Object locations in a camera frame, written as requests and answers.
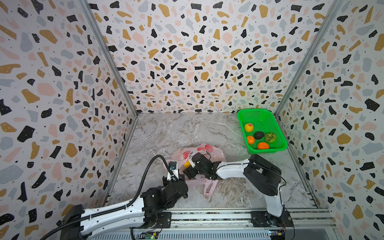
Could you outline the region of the small orange tangerine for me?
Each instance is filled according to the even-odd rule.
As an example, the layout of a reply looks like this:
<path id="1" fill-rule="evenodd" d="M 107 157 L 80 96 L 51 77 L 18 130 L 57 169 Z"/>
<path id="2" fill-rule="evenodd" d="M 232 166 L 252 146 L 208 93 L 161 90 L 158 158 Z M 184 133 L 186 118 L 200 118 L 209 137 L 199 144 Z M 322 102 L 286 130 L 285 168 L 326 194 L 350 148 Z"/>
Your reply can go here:
<path id="1" fill-rule="evenodd" d="M 251 146 L 255 143 L 255 138 L 253 136 L 246 137 L 247 143 Z"/>

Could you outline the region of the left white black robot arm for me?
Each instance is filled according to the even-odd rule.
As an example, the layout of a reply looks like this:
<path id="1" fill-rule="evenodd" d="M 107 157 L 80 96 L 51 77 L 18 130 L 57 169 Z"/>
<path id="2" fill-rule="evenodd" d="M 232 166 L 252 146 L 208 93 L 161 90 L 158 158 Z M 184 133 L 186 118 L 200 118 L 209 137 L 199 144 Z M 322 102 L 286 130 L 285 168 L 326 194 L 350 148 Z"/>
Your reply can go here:
<path id="1" fill-rule="evenodd" d="M 151 228 L 158 224 L 160 214 L 173 208 L 180 198 L 188 197 L 188 186 L 183 174 L 179 180 L 163 178 L 163 186 L 150 188 L 134 202 L 93 209 L 82 205 L 72 207 L 62 224 L 69 224 L 60 233 L 61 240 L 87 240 L 122 228 Z"/>

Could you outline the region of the dark avocado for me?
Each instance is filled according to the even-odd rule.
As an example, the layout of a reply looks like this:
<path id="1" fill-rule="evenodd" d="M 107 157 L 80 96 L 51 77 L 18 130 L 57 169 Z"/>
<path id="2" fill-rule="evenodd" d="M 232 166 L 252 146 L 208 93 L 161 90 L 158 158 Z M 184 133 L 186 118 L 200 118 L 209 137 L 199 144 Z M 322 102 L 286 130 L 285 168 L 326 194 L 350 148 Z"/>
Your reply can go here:
<path id="1" fill-rule="evenodd" d="M 255 132 L 254 133 L 254 138 L 256 140 L 261 140 L 263 137 L 265 136 L 265 133 L 261 132 L 261 131 L 258 131 L 258 132 Z"/>

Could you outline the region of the orange fruit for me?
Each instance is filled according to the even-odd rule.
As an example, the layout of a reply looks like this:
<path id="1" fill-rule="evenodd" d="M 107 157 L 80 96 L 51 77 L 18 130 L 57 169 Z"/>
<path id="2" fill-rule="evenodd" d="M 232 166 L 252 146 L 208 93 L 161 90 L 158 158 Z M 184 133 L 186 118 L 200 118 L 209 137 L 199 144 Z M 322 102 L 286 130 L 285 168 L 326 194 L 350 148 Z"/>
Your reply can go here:
<path id="1" fill-rule="evenodd" d="M 257 149 L 258 149 L 258 150 L 267 150 L 267 149 L 269 149 L 269 148 L 270 148 L 270 146 L 269 146 L 269 144 L 266 143 L 266 142 L 260 142 L 260 143 L 258 143 L 258 145 L 257 145 Z"/>

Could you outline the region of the pink plastic bag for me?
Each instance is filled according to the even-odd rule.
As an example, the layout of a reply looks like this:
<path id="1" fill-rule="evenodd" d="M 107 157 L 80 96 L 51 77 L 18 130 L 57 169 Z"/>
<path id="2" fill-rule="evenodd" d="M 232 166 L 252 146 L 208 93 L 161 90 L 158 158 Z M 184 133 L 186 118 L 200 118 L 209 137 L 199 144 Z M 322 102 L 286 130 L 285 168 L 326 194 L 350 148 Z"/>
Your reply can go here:
<path id="1" fill-rule="evenodd" d="M 171 159 L 167 160 L 167 162 L 175 161 L 178 163 L 180 170 L 184 170 L 184 163 L 191 160 L 192 156 L 196 153 L 205 155 L 211 162 L 226 162 L 224 152 L 220 148 L 208 144 L 200 144 L 197 147 L 180 148 L 173 153 Z M 210 197 L 218 185 L 218 181 L 208 180 L 203 175 L 197 175 L 196 178 L 192 180 L 186 179 L 186 183 L 189 187 L 193 188 L 204 186 L 203 194 L 205 197 Z"/>

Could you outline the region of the green lime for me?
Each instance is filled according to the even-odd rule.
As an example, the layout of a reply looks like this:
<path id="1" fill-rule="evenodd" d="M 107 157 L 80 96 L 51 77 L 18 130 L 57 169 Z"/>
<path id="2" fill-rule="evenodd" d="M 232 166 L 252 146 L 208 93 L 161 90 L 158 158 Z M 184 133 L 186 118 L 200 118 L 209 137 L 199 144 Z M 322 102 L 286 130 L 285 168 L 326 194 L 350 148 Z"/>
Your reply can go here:
<path id="1" fill-rule="evenodd" d="M 267 133 L 265 134 L 265 142 L 268 144 L 272 144 L 277 140 L 277 135 L 275 133 Z"/>

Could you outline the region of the yellow red peach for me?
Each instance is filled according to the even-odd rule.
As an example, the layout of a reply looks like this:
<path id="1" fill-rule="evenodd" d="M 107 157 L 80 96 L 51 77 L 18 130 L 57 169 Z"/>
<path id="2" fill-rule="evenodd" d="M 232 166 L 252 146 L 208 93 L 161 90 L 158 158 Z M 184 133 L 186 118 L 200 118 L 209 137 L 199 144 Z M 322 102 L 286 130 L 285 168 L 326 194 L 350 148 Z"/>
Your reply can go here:
<path id="1" fill-rule="evenodd" d="M 244 130 L 246 133 L 251 133 L 254 130 L 254 125 L 251 123 L 245 124 Z"/>

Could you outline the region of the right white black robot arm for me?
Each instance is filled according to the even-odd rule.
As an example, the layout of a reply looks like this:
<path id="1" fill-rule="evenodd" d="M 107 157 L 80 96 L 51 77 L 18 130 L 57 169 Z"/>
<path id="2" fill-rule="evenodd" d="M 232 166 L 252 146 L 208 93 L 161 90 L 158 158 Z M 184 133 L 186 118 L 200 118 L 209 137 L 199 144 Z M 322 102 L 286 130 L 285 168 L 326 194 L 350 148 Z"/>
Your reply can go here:
<path id="1" fill-rule="evenodd" d="M 259 155 L 253 154 L 248 159 L 238 162 L 211 162 L 201 153 L 193 155 L 184 164 L 184 174 L 190 180 L 202 175 L 208 180 L 218 181 L 229 178 L 245 178 L 265 197 L 266 213 L 253 213 L 252 223 L 257 227 L 284 224 L 284 205 L 280 187 L 282 171 Z"/>

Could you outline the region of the small circuit board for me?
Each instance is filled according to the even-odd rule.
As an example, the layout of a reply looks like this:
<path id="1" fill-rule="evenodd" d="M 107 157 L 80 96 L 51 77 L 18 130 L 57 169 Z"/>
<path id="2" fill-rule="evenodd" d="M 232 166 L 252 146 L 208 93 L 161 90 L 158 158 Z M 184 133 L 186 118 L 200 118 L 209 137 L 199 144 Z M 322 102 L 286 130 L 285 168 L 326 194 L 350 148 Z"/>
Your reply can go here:
<path id="1" fill-rule="evenodd" d="M 159 238 L 159 232 L 142 232 L 139 236 L 139 240 L 157 240 Z"/>
<path id="2" fill-rule="evenodd" d="M 286 232 L 284 230 L 269 230 L 271 240 L 285 240 Z"/>

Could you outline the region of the green plastic basket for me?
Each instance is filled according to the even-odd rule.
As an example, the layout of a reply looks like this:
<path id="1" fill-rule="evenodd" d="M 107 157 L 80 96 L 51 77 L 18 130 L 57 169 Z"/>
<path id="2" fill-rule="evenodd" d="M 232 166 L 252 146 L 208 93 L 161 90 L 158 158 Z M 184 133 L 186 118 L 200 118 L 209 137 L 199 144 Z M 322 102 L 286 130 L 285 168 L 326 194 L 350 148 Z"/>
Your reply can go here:
<path id="1" fill-rule="evenodd" d="M 240 110 L 237 113 L 237 117 L 240 123 L 240 127 L 243 133 L 243 137 L 245 139 L 246 147 L 250 154 L 267 154 L 267 153 L 276 153 L 281 152 L 287 149 L 288 142 L 278 125 L 278 122 L 275 119 L 273 113 L 264 109 L 244 109 Z M 245 124 L 253 124 L 254 130 L 251 133 L 246 133 L 244 130 Z M 265 142 L 265 137 L 261 140 L 256 140 L 253 145 L 249 145 L 247 143 L 246 137 L 253 136 L 254 133 L 261 131 L 265 134 L 267 133 L 275 133 L 277 135 L 277 140 L 269 144 L 270 148 L 267 150 L 258 150 L 257 145 L 260 142 Z"/>

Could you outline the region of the yellow lemon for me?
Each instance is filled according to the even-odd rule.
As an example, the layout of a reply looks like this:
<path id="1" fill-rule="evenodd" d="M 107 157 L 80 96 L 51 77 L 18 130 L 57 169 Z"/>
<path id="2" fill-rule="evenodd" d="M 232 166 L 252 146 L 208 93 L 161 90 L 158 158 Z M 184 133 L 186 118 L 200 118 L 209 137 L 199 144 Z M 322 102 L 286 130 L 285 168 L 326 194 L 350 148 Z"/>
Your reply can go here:
<path id="1" fill-rule="evenodd" d="M 187 168 L 189 168 L 191 166 L 191 163 L 189 162 L 189 161 L 186 161 L 185 163 L 184 163 L 184 167 L 187 169 Z"/>

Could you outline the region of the small circuit board right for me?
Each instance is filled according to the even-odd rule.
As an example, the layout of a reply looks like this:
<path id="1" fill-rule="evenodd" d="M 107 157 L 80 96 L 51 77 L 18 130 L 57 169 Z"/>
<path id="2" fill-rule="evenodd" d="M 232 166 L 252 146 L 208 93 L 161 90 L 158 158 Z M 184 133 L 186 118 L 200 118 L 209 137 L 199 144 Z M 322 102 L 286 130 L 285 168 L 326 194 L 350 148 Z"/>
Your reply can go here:
<path id="1" fill-rule="evenodd" d="M 271 240 L 285 240 L 286 232 L 284 230 L 269 230 Z"/>

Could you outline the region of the small circuit board left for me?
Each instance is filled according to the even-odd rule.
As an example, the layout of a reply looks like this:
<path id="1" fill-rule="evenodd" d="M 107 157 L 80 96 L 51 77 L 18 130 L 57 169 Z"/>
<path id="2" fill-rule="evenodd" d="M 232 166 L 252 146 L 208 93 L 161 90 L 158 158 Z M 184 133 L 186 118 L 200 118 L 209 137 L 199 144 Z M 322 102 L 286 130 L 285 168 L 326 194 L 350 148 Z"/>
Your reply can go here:
<path id="1" fill-rule="evenodd" d="M 157 240 L 159 238 L 159 232 L 142 232 L 139 236 L 139 240 Z"/>

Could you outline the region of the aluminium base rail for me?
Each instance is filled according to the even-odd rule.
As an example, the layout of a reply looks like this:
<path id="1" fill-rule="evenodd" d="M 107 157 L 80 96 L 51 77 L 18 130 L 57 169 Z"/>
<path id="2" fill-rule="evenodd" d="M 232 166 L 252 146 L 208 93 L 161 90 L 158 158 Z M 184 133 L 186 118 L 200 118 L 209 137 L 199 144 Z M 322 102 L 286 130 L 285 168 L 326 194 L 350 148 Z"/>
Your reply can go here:
<path id="1" fill-rule="evenodd" d="M 171 210 L 158 227 L 148 230 L 128 228 L 99 235 L 98 240 L 139 240 L 142 232 L 159 232 L 158 240 L 270 240 L 269 230 L 284 230 L 286 240 L 342 239 L 326 209 L 287 209 L 280 227 L 257 227 L 253 213 L 262 209 Z"/>

